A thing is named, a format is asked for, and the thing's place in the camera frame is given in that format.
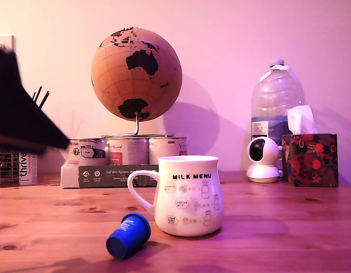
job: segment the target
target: cardboard box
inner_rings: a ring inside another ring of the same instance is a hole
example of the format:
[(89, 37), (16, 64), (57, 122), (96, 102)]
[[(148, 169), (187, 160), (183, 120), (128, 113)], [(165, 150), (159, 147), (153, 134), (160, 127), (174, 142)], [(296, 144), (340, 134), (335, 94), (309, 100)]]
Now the cardboard box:
[(296, 187), (338, 187), (337, 134), (283, 135), (283, 178)]
[[(158, 171), (158, 165), (78, 166), (65, 164), (61, 167), (62, 188), (127, 188), (127, 178), (134, 171)], [(134, 187), (155, 187), (156, 180), (149, 176), (137, 176)]]

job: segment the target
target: tin can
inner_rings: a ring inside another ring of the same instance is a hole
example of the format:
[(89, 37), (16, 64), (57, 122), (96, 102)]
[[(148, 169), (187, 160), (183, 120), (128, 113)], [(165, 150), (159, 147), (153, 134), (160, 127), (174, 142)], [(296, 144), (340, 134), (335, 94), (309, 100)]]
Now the tin can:
[(147, 138), (109, 138), (110, 165), (148, 164)]
[(105, 138), (71, 139), (66, 164), (78, 166), (107, 165), (108, 145)]
[(38, 158), (26, 152), (19, 153), (19, 183), (33, 185), (38, 182)]
[(149, 164), (157, 164), (164, 156), (186, 155), (188, 138), (154, 137), (148, 140)]

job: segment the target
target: mug handle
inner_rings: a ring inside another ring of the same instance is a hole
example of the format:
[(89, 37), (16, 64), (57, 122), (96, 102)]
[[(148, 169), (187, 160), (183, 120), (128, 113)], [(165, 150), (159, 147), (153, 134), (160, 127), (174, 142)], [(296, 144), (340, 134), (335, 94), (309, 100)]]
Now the mug handle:
[(138, 175), (147, 175), (149, 177), (152, 177), (153, 179), (155, 179), (158, 183), (160, 180), (160, 176), (158, 172), (154, 172), (154, 171), (134, 171), (133, 173), (131, 173), (129, 175), (129, 178), (127, 179), (127, 187), (129, 188), (129, 191), (131, 192), (131, 194), (137, 199), (137, 201), (140, 202), (141, 205), (144, 206), (145, 209), (147, 209), (151, 214), (155, 214), (155, 206), (153, 204), (150, 204), (149, 202), (147, 202), (144, 198), (142, 198), (134, 189), (133, 186), (133, 179), (138, 176)]

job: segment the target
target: red floral tissue box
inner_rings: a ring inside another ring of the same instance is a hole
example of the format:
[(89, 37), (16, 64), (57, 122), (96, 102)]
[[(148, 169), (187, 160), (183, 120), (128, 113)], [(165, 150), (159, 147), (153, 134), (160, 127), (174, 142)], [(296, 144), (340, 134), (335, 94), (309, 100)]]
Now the red floral tissue box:
[(296, 187), (338, 187), (337, 134), (283, 135), (283, 178)]

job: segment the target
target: wooden table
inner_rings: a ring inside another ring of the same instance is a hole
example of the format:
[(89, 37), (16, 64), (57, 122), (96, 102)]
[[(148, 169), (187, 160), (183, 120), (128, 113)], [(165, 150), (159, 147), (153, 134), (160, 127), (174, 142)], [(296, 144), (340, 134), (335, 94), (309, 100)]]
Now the wooden table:
[[(226, 218), (201, 238), (162, 232), (126, 188), (61, 189), (58, 175), (0, 187), (0, 272), (351, 272), (351, 187), (220, 179)], [(154, 192), (139, 189), (148, 201)], [(130, 212), (149, 220), (151, 237), (116, 260), (105, 242)]]

